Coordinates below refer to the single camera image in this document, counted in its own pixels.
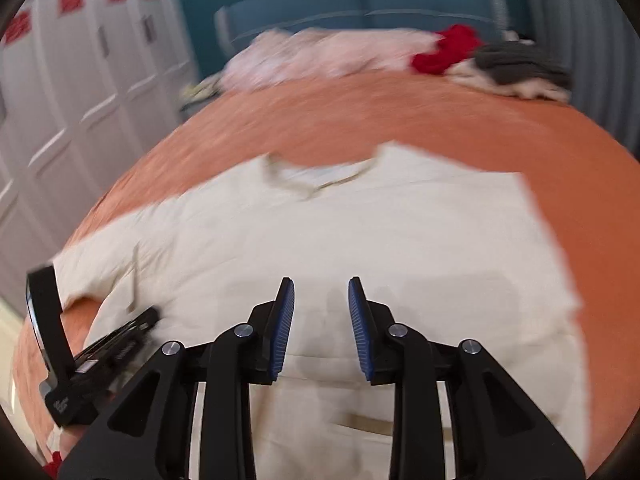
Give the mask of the orange plush bed blanket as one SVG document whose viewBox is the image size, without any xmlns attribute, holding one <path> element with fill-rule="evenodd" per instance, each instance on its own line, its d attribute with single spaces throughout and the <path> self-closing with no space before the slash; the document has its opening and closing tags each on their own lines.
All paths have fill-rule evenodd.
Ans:
<svg viewBox="0 0 640 480">
<path fill-rule="evenodd" d="M 180 196 L 259 156 L 295 168 L 352 165 L 395 143 L 487 172 L 520 174 L 578 292 L 596 471 L 639 406 L 639 165 L 566 105 L 502 98 L 434 76 L 370 73 L 229 93 L 157 144 L 103 196 L 69 248 L 125 214 Z M 99 300 L 63 304 L 73 350 Z"/>
</svg>

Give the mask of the blue-grey curtain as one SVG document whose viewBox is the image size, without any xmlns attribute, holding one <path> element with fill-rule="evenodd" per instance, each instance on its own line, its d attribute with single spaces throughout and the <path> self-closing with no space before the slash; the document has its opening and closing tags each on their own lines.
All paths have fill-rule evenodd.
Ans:
<svg viewBox="0 0 640 480">
<path fill-rule="evenodd" d="M 573 77 L 572 105 L 639 153 L 639 36 L 616 0 L 527 0 L 537 44 Z"/>
</svg>

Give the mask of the white wardrobe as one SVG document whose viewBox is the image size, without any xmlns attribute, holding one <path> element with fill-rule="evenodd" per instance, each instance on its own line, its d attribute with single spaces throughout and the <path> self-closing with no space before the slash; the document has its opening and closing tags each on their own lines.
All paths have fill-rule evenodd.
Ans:
<svg viewBox="0 0 640 480">
<path fill-rule="evenodd" d="M 1 297 L 181 120 L 196 76 L 179 0 L 25 0 L 1 37 Z"/>
</svg>

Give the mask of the cream quilted jacket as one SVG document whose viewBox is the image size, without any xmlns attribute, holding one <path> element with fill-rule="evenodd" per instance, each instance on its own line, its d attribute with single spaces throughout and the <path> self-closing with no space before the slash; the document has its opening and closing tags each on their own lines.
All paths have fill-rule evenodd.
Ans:
<svg viewBox="0 0 640 480">
<path fill-rule="evenodd" d="M 384 479 L 393 391 L 364 380 L 347 307 L 366 295 L 426 338 L 478 340 L 579 456 L 588 453 L 580 298 L 520 174 L 386 143 L 365 162 L 295 168 L 259 156 L 125 214 L 54 259 L 62 304 L 91 297 L 99 338 L 160 308 L 155 342 L 188 346 L 295 284 L 284 369 L 258 388 L 263 479 Z"/>
</svg>

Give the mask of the dark grey garment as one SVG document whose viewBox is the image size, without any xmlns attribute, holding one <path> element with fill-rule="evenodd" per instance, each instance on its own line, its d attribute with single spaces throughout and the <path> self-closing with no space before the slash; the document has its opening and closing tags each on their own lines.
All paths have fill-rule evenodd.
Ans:
<svg viewBox="0 0 640 480">
<path fill-rule="evenodd" d="M 534 44 L 518 41 L 485 44 L 474 51 L 473 58 L 476 66 L 496 84 L 543 79 L 565 90 L 573 87 L 570 72 Z"/>
</svg>

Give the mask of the blue padded headboard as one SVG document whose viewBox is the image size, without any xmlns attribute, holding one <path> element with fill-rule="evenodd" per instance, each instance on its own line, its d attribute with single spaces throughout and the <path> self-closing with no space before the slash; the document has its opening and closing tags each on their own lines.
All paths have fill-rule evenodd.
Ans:
<svg viewBox="0 0 640 480">
<path fill-rule="evenodd" d="M 510 27 L 506 0 L 243 0 L 214 16 L 219 47 L 232 58 L 262 32 L 278 28 L 412 28 L 437 32 L 469 25 L 485 41 L 502 38 Z"/>
</svg>

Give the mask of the red garment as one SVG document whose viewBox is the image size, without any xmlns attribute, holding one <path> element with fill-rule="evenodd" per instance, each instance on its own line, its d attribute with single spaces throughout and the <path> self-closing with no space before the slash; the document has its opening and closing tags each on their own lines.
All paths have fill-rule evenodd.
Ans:
<svg viewBox="0 0 640 480">
<path fill-rule="evenodd" d="M 465 24 L 454 24 L 439 33 L 435 51 L 413 55 L 410 68 L 418 74 L 442 76 L 448 68 L 454 66 L 484 46 L 484 41 L 476 30 Z"/>
</svg>

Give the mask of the pink lace garment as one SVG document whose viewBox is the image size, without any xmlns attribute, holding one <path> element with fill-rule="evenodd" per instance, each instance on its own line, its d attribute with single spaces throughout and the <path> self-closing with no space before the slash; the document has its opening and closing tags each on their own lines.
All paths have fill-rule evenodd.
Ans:
<svg viewBox="0 0 640 480">
<path fill-rule="evenodd" d="M 306 28 L 295 34 L 268 29 L 224 66 L 220 88 L 254 91 L 293 80 L 404 72 L 415 55 L 433 53 L 441 39 L 436 32 L 408 28 Z"/>
</svg>

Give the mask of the items on nightstand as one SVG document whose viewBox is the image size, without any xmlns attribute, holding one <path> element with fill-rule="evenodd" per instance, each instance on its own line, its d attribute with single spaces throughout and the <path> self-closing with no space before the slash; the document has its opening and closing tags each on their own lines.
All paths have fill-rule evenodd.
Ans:
<svg viewBox="0 0 640 480">
<path fill-rule="evenodd" d="M 221 73 L 209 75 L 197 84 L 188 84 L 180 91 L 180 110 L 186 110 L 190 106 L 204 103 L 218 94 L 220 90 Z"/>
</svg>

